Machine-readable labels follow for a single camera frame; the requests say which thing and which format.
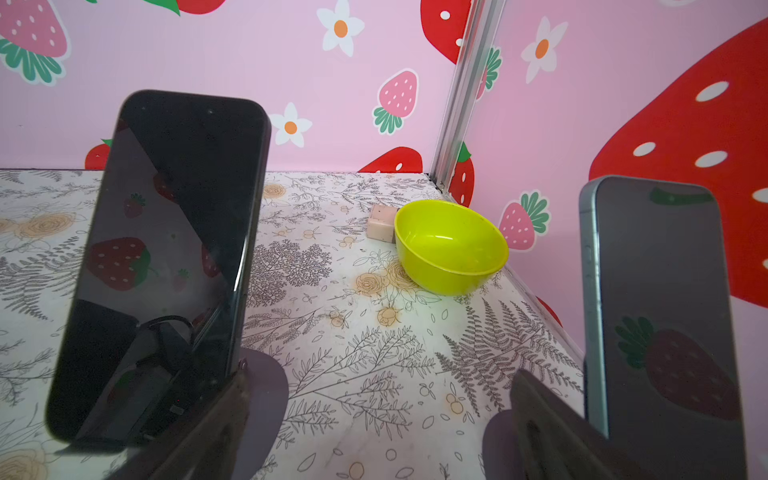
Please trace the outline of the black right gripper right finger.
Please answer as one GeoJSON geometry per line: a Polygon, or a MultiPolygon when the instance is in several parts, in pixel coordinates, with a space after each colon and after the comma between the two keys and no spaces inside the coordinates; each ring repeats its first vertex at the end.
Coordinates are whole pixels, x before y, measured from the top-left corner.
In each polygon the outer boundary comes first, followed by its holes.
{"type": "Polygon", "coordinates": [[[651,479],[526,370],[510,390],[519,458],[528,479],[651,479]]]}

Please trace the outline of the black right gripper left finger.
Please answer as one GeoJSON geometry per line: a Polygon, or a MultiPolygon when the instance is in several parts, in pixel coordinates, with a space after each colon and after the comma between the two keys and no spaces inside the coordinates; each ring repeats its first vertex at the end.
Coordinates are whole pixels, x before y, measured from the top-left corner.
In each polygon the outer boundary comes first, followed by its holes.
{"type": "Polygon", "coordinates": [[[111,479],[229,479],[249,415],[247,361],[223,389],[165,431],[111,479]]]}

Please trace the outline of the black phone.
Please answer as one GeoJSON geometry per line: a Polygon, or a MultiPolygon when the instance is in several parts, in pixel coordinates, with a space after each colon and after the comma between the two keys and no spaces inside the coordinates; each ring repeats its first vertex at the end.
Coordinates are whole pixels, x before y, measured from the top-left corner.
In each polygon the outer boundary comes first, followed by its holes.
{"type": "Polygon", "coordinates": [[[56,439],[149,443],[233,374],[270,133],[252,100],[124,101],[47,402],[56,439]]]}

